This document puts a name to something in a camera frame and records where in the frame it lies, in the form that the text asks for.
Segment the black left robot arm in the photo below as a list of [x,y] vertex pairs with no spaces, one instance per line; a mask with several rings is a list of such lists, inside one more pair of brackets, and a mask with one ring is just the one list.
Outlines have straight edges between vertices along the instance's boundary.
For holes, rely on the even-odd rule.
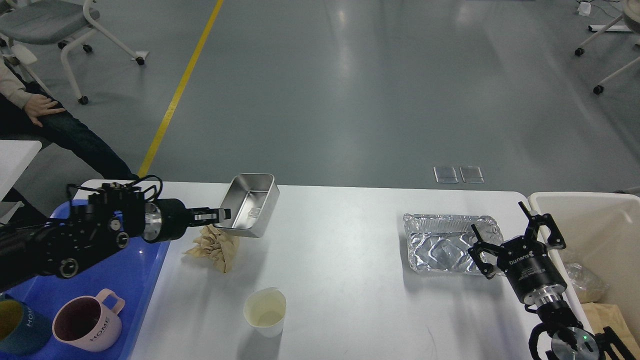
[[132,238],[149,244],[177,240],[187,228],[219,224],[233,214],[229,208],[187,208],[179,199],[161,198],[160,179],[146,189],[140,179],[100,187],[68,184],[66,191],[71,189],[88,191],[89,196],[85,204],[68,198],[66,218],[1,226],[2,292],[36,276],[68,280],[122,251]]

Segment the person's hand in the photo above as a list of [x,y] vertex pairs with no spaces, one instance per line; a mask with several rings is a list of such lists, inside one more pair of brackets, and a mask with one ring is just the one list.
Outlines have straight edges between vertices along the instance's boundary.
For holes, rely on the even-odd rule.
[[66,112],[64,107],[59,107],[60,103],[45,95],[31,94],[29,100],[23,105],[22,109],[26,113],[29,120],[39,128],[44,125],[39,121],[40,117],[52,116]]

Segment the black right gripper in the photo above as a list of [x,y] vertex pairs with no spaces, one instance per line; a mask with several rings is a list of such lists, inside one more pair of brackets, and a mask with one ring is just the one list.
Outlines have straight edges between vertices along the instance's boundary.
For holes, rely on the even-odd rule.
[[[501,243],[485,241],[475,223],[471,230],[476,242],[467,250],[468,255],[485,278],[505,273],[516,298],[524,305],[534,305],[543,294],[562,294],[567,283],[547,253],[550,249],[566,249],[566,241],[549,213],[531,214],[523,202],[519,207],[528,219],[523,239],[512,239]],[[548,228],[550,235],[546,244],[538,241],[541,227]],[[487,262],[484,255],[496,258],[496,263]]]

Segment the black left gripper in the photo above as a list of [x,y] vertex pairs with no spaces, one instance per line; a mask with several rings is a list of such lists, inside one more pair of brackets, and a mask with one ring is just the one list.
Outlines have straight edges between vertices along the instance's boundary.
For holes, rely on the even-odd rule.
[[188,208],[175,198],[157,199],[144,205],[142,239],[149,244],[180,239],[186,228],[224,223],[232,216],[230,208]]

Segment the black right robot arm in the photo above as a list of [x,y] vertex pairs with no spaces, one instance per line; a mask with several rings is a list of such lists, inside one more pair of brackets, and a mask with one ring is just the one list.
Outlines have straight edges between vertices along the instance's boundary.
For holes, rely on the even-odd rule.
[[566,241],[553,216],[532,214],[523,202],[519,207],[528,219],[522,235],[493,244],[482,239],[472,224],[477,240],[467,252],[488,280],[498,272],[504,273],[526,312],[539,317],[528,340],[531,358],[541,358],[538,340],[545,333],[551,340],[550,350],[545,353],[549,360],[633,360],[634,354],[610,326],[600,333],[590,333],[563,298],[568,285],[549,251],[565,249]]

